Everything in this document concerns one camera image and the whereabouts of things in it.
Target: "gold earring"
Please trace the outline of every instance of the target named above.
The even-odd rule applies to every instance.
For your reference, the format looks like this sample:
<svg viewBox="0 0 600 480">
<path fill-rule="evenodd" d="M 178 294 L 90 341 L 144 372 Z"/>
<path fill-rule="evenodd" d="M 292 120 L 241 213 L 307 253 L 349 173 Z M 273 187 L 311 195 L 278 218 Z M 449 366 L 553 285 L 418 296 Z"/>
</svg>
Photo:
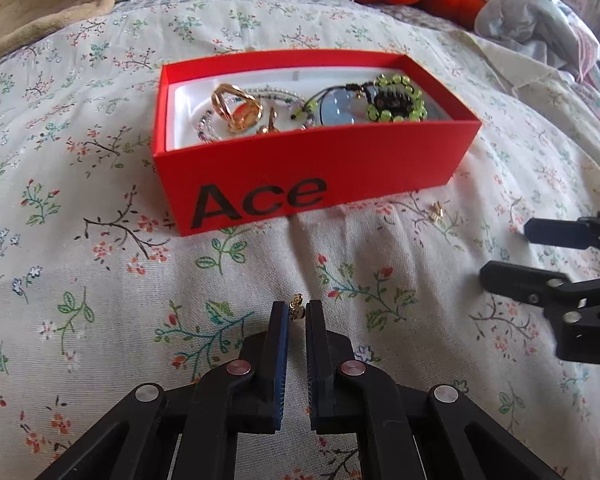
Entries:
<svg viewBox="0 0 600 480">
<path fill-rule="evenodd" d="M 276 109 L 272 106 L 269 109 L 269 124 L 267 126 L 259 127 L 256 134 L 263 135 L 263 134 L 272 134 L 273 132 L 279 132 L 280 130 L 277 129 L 273 125 L 273 123 L 276 121 L 277 118 L 278 118 L 278 113 L 276 112 Z"/>
</svg>

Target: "black plastic bracket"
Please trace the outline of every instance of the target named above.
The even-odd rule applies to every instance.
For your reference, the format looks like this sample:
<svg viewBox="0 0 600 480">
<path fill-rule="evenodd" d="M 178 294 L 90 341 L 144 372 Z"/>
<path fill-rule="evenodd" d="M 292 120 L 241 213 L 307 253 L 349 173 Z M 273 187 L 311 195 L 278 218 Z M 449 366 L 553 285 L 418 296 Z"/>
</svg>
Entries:
<svg viewBox="0 0 600 480">
<path fill-rule="evenodd" d="M 525 236 L 534 244 L 600 250 L 600 213 L 577 221 L 532 218 Z M 543 308 L 557 357 L 600 364 L 600 279 L 572 283 L 561 272 L 491 261 L 480 270 L 480 284 L 493 294 Z"/>
<path fill-rule="evenodd" d="M 349 338 L 326 330 L 320 301 L 309 302 L 306 320 L 312 429 L 355 433 L 364 480 L 560 479 L 452 386 L 422 392 L 368 363 L 345 373 Z"/>
</svg>

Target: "metal pin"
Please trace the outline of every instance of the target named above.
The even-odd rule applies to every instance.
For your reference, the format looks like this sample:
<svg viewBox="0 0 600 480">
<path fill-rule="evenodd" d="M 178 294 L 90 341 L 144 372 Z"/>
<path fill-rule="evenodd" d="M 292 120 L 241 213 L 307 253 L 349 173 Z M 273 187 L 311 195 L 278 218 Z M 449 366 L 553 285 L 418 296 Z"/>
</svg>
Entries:
<svg viewBox="0 0 600 480">
<path fill-rule="evenodd" d="M 157 399 L 160 390 L 153 384 L 143 384 L 136 390 L 136 399 L 140 402 L 151 402 Z"/>
<path fill-rule="evenodd" d="M 582 314 L 576 312 L 575 310 L 572 310 L 571 312 L 567 312 L 564 316 L 562 316 L 562 319 L 565 323 L 573 324 L 579 322 L 582 319 Z"/>
<path fill-rule="evenodd" d="M 440 384 L 435 390 L 433 390 L 433 396 L 436 397 L 440 402 L 451 404 L 458 400 L 459 394 L 453 386 L 448 384 Z"/>
<path fill-rule="evenodd" d="M 246 375 L 251 371 L 251 363 L 244 359 L 234 359 L 227 363 L 226 371 L 231 375 Z"/>
<path fill-rule="evenodd" d="M 344 361 L 340 365 L 340 370 L 342 370 L 342 373 L 345 375 L 355 377 L 365 373 L 366 366 L 362 361 L 352 359 L 351 361 Z"/>
</svg>

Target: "small gold earring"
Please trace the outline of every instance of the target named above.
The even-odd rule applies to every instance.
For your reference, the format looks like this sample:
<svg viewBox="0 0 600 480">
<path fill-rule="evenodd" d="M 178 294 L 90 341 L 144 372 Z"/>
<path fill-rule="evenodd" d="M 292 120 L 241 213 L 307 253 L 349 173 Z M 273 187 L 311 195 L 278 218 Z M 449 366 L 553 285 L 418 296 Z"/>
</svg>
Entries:
<svg viewBox="0 0 600 480">
<path fill-rule="evenodd" d="M 291 319 L 297 320 L 304 317 L 304 306 L 302 306 L 302 294 L 294 294 L 294 298 L 289 302 Z"/>
<path fill-rule="evenodd" d="M 278 113 L 276 112 L 276 109 L 272 106 L 269 109 L 269 124 L 267 126 L 261 126 L 258 128 L 258 131 L 256 132 L 257 135 L 263 135 L 263 134 L 272 134 L 273 132 L 279 132 L 280 130 L 277 129 L 273 123 L 276 121 L 276 119 L 278 118 Z"/>
</svg>

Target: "floral bedsheet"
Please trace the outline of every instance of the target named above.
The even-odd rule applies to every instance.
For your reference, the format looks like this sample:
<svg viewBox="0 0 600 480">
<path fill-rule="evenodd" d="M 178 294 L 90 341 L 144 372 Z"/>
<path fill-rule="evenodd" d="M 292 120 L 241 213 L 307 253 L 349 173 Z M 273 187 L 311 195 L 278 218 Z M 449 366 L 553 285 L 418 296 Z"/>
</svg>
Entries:
<svg viewBox="0 0 600 480">
<path fill-rule="evenodd" d="M 453 179 L 179 237 L 149 148 L 161 64 L 320 47 L 407 53 L 463 99 L 484 125 Z M 565 478 L 600 480 L 600 366 L 560 362 L 537 308 L 477 281 L 491 259 L 599 277 L 600 252 L 522 236 L 597 210 L 600 122 L 464 32 L 349 0 L 136 0 L 71 25 L 0 61 L 0 480 L 34 478 L 136 384 L 236 356 L 295 292 L 359 359 L 454 384 Z M 309 432 L 303 349 L 298 322 L 283 430 L 240 436 L 237 479 L 360 477 L 353 436 Z"/>
</svg>

